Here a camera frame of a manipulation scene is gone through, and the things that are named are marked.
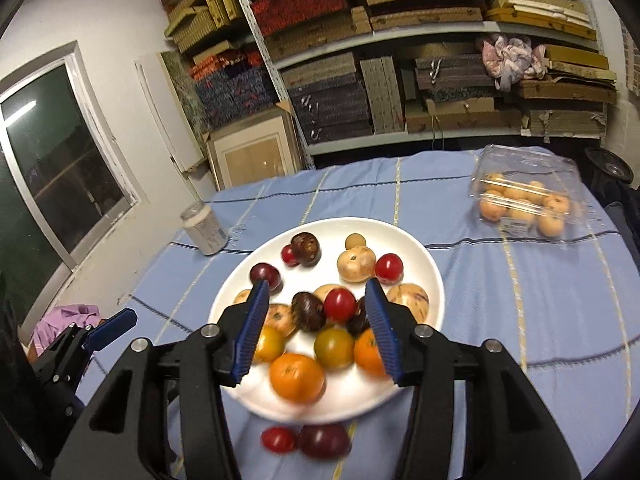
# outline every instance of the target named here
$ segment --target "window frame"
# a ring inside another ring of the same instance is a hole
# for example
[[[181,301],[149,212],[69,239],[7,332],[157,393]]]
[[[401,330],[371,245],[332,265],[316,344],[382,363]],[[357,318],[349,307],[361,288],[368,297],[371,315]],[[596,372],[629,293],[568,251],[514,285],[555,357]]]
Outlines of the window frame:
[[[31,216],[40,228],[40,231],[62,260],[62,263],[40,291],[33,305],[31,305],[29,313],[21,325],[24,331],[23,333],[28,335],[31,335],[36,323],[49,308],[60,288],[62,288],[65,282],[78,270],[78,267],[89,255],[93,247],[124,214],[140,202],[140,194],[127,173],[126,162],[114,144],[114,137],[98,106],[76,42],[47,52],[0,80],[0,104],[29,83],[60,66],[65,66],[66,75],[81,111],[82,119],[107,168],[120,187],[123,197],[107,215],[103,216],[100,221],[91,228],[71,252],[67,251],[49,226],[46,218],[38,208],[33,195],[29,191],[15,158],[7,130],[4,127],[4,117],[0,109],[0,147],[4,152],[14,184]]]

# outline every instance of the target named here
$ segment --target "pink cloth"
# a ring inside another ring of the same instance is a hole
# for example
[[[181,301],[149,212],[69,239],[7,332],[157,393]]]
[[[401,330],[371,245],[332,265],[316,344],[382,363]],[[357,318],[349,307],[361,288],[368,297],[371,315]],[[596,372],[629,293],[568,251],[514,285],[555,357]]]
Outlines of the pink cloth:
[[[75,323],[79,327],[87,325],[98,326],[102,317],[95,305],[65,305],[56,306],[49,310],[36,324],[33,330],[33,346],[38,355],[42,354],[47,346],[70,324]]]
[[[478,38],[477,49],[487,73],[496,79],[495,87],[510,92],[511,85],[521,79],[542,79],[546,68],[543,63],[545,45],[531,48],[527,36],[509,39],[504,34],[491,34]]]

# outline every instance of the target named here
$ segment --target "glass pane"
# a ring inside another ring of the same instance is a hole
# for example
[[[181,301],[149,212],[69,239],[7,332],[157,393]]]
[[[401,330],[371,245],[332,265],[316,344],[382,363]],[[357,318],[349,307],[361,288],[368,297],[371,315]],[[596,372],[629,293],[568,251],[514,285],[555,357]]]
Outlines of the glass pane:
[[[7,98],[2,115],[42,214],[69,252],[122,198],[59,66]]]
[[[18,322],[24,321],[60,263],[24,204],[0,151],[0,270]]]

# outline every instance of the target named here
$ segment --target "plastic clamshell container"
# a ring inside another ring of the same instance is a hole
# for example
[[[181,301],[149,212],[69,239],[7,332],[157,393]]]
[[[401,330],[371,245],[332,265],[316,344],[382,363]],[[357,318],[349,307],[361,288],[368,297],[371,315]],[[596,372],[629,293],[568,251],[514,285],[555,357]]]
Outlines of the plastic clamshell container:
[[[576,163],[532,148],[487,146],[471,177],[479,217],[518,236],[558,238],[584,222]]]

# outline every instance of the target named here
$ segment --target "checkered tablecloth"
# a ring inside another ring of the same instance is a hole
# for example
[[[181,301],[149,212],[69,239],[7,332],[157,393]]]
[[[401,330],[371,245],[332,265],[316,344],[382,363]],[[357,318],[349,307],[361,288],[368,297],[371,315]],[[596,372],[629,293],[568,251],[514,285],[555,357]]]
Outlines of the checkered tablecloth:
[[[207,321],[215,295],[248,254],[306,222],[363,216],[412,234],[433,255],[446,289],[443,333],[480,344],[501,340],[548,405],[583,475],[603,457],[640,396],[640,277],[620,234],[588,196],[587,225],[565,240],[501,235],[478,220],[468,186],[478,153],[425,152],[303,171],[218,193],[211,202],[231,233],[205,257],[178,232],[123,306],[138,325],[95,355],[79,395],[88,401],[126,345],[184,338]],[[263,450],[271,423],[225,395],[236,456],[246,480],[386,480],[398,456],[411,392],[346,424],[353,450],[340,462]],[[456,397],[451,477],[462,471],[464,406]],[[180,455],[177,402],[170,441]],[[181,469],[178,459],[174,472]]]

